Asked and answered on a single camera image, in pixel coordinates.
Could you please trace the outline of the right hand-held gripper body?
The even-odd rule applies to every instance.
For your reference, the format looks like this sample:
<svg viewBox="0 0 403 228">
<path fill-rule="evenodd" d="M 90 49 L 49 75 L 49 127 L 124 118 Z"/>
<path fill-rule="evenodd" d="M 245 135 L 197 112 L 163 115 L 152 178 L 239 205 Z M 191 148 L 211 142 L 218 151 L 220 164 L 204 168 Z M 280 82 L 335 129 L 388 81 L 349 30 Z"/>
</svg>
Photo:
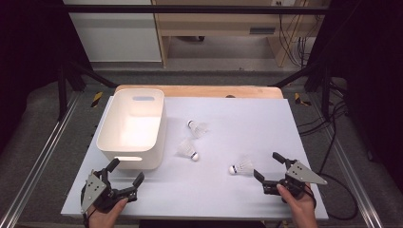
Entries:
<svg viewBox="0 0 403 228">
<path fill-rule="evenodd" d="M 280 184 L 285 187 L 295 199 L 299 200 L 303 195 L 307 183 L 327 184 L 325 179 L 300 161 L 283 160 L 281 163 L 286 167 L 285 177 L 278 181 L 262 179 L 261 184 L 264 194 L 279 196 L 277 185 Z"/>
</svg>

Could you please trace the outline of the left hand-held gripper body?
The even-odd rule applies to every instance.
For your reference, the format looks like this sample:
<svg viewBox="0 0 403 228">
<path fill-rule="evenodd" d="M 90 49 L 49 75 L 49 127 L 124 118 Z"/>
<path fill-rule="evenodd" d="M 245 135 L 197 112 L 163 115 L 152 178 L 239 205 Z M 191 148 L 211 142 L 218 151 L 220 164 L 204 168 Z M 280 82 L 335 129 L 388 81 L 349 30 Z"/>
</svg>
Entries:
<svg viewBox="0 0 403 228">
<path fill-rule="evenodd" d="M 124 189 L 116 189 L 111 186 L 108 179 L 109 171 L 93 171 L 87 178 L 82 189 L 81 212 L 85 213 L 90 206 L 94 206 L 101 212 L 109 212 L 120 200 L 128 199 L 129 202 L 137 200 L 138 179 L 131 186 Z"/>
</svg>

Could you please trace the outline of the white feather shuttlecock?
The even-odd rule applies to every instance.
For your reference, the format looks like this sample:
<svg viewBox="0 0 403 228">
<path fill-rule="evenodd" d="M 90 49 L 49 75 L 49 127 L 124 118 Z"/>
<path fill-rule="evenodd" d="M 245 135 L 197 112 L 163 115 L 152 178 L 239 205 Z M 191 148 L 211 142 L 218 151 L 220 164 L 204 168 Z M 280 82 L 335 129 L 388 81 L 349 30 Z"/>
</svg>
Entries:
<svg viewBox="0 0 403 228">
<path fill-rule="evenodd" d="M 254 165 L 251 160 L 245 159 L 231 164 L 228 169 L 231 175 L 246 175 L 250 176 L 254 172 Z"/>
<path fill-rule="evenodd" d="M 188 139 L 185 139 L 180 142 L 180 144 L 177 147 L 177 154 L 181 157 L 188 158 L 194 162 L 197 162 L 200 157 L 192 141 Z"/>
<path fill-rule="evenodd" d="M 204 134 L 208 132 L 208 124 L 207 123 L 200 123 L 196 122 L 194 120 L 190 120 L 187 123 L 188 128 L 190 129 L 192 135 L 196 138 L 199 139 L 202 137 Z"/>
</svg>

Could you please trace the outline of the white plastic storage bin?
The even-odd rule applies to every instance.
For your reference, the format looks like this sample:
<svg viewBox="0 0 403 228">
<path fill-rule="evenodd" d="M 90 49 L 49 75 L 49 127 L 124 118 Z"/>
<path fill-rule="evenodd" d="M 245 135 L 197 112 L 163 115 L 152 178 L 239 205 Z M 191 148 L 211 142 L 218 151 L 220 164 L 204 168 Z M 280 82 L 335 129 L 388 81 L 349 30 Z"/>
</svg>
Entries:
<svg viewBox="0 0 403 228">
<path fill-rule="evenodd" d="M 164 93 L 155 88 L 125 88 L 111 99 L 97 147 L 119 169 L 151 170 L 163 159 L 167 118 Z"/>
</svg>

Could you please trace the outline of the person's left hand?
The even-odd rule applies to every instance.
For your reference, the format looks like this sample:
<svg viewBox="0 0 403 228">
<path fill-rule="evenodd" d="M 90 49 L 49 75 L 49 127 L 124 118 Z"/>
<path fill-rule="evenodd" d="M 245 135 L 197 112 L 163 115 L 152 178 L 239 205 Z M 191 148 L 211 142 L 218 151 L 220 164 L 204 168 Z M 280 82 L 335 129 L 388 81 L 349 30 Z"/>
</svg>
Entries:
<svg viewBox="0 0 403 228">
<path fill-rule="evenodd" d="M 128 199 L 121 199 L 108 213 L 102 213 L 91 205 L 88 209 L 89 228 L 114 228 L 116 219 L 125 209 L 127 202 Z"/>
</svg>

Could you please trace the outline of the person's right hand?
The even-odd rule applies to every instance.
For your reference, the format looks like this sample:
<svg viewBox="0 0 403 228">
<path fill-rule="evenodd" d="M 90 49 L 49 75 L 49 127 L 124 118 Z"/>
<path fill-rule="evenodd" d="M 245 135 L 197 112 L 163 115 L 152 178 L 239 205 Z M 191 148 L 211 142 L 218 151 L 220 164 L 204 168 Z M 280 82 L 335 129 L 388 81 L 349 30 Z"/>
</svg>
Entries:
<svg viewBox="0 0 403 228">
<path fill-rule="evenodd" d="M 291 209 L 293 223 L 296 228 L 318 228 L 315 203 L 310 197 L 312 191 L 309 184 L 305 185 L 305 193 L 300 199 L 294 198 L 281 184 L 277 185 L 277 189 Z"/>
</svg>

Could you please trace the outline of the white board sheet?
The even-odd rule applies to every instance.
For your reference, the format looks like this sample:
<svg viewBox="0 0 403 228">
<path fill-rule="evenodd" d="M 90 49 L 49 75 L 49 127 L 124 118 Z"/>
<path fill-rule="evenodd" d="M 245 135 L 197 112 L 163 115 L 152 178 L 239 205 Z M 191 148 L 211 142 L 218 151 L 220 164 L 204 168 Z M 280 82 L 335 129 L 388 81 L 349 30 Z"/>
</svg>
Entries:
<svg viewBox="0 0 403 228">
<path fill-rule="evenodd" d="M 163 160 L 145 171 L 138 199 L 123 211 L 135 219 L 270 220 L 291 216 L 278 196 L 263 193 L 253 177 L 231 175 L 229 166 L 244 157 L 266 179 L 278 181 L 286 168 L 274 160 L 278 152 L 306 163 L 290 105 L 285 99 L 190 98 L 164 101 L 167 118 Z M 208 124 L 196 139 L 187 123 Z M 177 154 L 191 140 L 199 160 Z"/>
</svg>

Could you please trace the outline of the black curtain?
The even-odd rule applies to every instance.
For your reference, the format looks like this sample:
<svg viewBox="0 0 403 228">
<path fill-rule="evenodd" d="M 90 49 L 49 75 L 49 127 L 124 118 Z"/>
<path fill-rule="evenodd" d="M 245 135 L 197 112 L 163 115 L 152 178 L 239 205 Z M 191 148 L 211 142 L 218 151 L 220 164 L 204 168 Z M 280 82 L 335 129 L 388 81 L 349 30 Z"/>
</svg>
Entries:
<svg viewBox="0 0 403 228">
<path fill-rule="evenodd" d="M 28 95 L 58 79 L 71 61 L 90 68 L 64 0 L 0 0 L 0 153 L 27 107 Z"/>
<path fill-rule="evenodd" d="M 347 82 L 364 142 L 403 193 L 403 0 L 330 0 L 311 59 Z"/>
</svg>

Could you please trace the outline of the white cabinet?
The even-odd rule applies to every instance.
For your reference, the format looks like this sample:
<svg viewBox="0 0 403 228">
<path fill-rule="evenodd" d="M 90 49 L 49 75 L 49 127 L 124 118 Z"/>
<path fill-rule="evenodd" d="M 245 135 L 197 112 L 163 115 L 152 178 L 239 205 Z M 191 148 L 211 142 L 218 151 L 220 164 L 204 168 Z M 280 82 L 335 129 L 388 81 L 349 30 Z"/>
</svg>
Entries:
<svg viewBox="0 0 403 228">
<path fill-rule="evenodd" d="M 152 13 L 71 13 L 91 63 L 160 62 Z"/>
</svg>

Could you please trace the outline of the light wooden desk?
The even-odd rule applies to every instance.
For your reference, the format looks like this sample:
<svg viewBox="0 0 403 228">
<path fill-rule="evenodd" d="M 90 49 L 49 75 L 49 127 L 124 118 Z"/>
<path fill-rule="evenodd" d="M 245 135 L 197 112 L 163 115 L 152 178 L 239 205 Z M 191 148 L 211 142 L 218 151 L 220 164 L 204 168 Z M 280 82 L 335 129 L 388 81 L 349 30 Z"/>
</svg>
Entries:
<svg viewBox="0 0 403 228">
<path fill-rule="evenodd" d="M 332 0 L 151 0 L 154 6 L 328 7 Z M 322 15 L 157 13 L 158 32 L 174 36 L 261 36 L 279 67 L 286 66 L 298 38 L 316 37 Z"/>
</svg>

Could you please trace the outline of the black horizontal bar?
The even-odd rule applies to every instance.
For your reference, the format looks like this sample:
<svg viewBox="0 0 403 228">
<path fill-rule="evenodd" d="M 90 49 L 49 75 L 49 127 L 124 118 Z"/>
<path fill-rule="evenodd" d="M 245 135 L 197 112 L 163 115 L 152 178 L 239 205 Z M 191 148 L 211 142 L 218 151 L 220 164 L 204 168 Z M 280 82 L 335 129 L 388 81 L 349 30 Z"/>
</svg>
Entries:
<svg viewBox="0 0 403 228">
<path fill-rule="evenodd" d="M 193 13 L 193 14 L 327 14 L 329 8 L 243 7 L 185 5 L 63 5 L 68 12 L 82 13 Z"/>
</svg>

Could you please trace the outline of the aluminium rail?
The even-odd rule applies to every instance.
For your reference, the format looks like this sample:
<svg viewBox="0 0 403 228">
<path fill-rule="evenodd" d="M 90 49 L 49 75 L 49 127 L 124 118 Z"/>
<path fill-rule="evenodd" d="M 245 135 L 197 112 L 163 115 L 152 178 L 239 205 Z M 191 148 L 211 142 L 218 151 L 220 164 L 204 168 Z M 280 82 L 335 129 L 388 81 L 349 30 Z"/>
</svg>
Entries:
<svg viewBox="0 0 403 228">
<path fill-rule="evenodd" d="M 66 113 L 60 120 L 56 122 L 56 125 L 53 127 L 51 134 L 49 135 L 44 147 L 41 150 L 41 153 L 36 159 L 35 164 L 30 169 L 29 174 L 26 177 L 18 194 L 14 198 L 6 214 L 0 219 L 0 228 L 14 228 L 16 225 L 37 182 L 40 180 L 55 147 L 62 137 L 68 121 L 70 120 L 70 117 L 74 112 L 81 96 L 81 92 L 73 92 L 71 94 L 71 98 L 67 103 Z"/>
<path fill-rule="evenodd" d="M 384 228 L 381 219 L 374 209 L 374 206 L 362 185 L 356 171 L 352 167 L 345 151 L 336 136 L 336 122 L 332 122 L 326 128 L 326 134 L 331 141 L 331 148 L 334 150 L 334 154 L 341 172 L 357 201 L 357 207 L 361 216 L 363 217 L 368 228 Z"/>
</svg>

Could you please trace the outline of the black metal frame strut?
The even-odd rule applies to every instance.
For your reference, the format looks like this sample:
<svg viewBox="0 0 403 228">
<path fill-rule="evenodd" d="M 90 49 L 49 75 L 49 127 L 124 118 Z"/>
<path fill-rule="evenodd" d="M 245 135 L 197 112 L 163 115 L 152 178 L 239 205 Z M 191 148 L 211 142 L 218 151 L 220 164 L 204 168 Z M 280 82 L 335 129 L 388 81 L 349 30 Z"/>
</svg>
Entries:
<svg viewBox="0 0 403 228">
<path fill-rule="evenodd" d="M 82 78 L 83 75 L 109 88 L 116 88 L 118 86 L 118 84 L 109 81 L 92 69 L 81 66 L 77 62 L 64 62 L 57 70 L 59 121 L 67 115 L 67 83 L 70 83 L 74 91 L 83 91 L 86 88 L 86 83 Z"/>
<path fill-rule="evenodd" d="M 291 76 L 286 77 L 279 82 L 273 84 L 273 87 L 283 88 L 293 81 L 306 76 L 307 81 L 304 84 L 304 89 L 306 92 L 317 92 L 320 88 L 320 112 L 326 121 L 330 120 L 330 70 L 326 63 L 313 62 L 312 64 L 306 66 L 303 69 L 293 73 Z"/>
</svg>

